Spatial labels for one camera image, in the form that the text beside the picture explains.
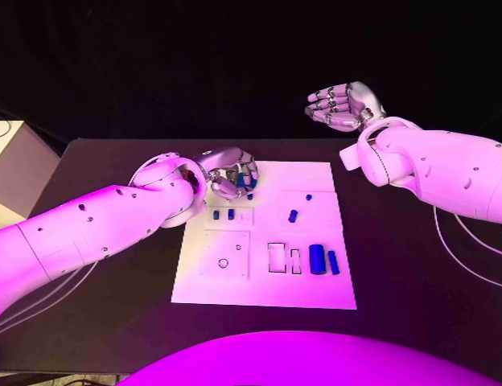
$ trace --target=table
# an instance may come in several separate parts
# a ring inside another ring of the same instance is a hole
[[[28,217],[59,156],[24,121],[0,121],[1,134],[0,228],[4,228]]]
[[[102,261],[72,295],[0,335],[0,370],[131,373],[183,348],[252,331],[307,330],[367,336],[412,347],[502,380],[502,288],[450,258],[432,208],[396,187],[375,187],[344,170],[346,139],[87,140],[72,142],[33,214],[109,184],[175,151],[191,157],[239,146],[256,159],[330,162],[344,225],[357,310],[216,306],[170,302],[184,226]],[[302,178],[298,171],[288,178]],[[445,241],[476,272],[502,281],[502,257],[440,213]],[[502,227],[468,221],[502,249]],[[38,289],[28,304],[50,291]]]

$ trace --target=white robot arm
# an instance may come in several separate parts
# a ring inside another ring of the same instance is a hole
[[[341,131],[360,131],[339,153],[347,170],[363,169],[379,187],[403,187],[445,211],[502,224],[502,143],[442,130],[422,130],[388,117],[360,82],[308,96],[305,113]]]
[[[206,151],[194,159],[161,154],[138,168],[128,186],[105,187],[1,229],[0,314],[64,273],[196,216],[204,210],[207,181],[220,197],[245,196],[252,189],[235,186],[239,167],[250,183],[256,164],[237,147]]]

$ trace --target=blue cylinder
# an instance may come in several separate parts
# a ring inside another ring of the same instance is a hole
[[[289,223],[294,223],[297,221],[297,214],[298,214],[298,212],[292,209],[291,213],[288,215],[288,222]]]
[[[328,266],[331,267],[331,274],[339,275],[337,259],[334,258],[334,251],[327,251]]]
[[[310,273],[313,275],[323,275],[326,273],[326,257],[324,257],[321,245],[313,244],[308,247],[308,253],[310,253]]]

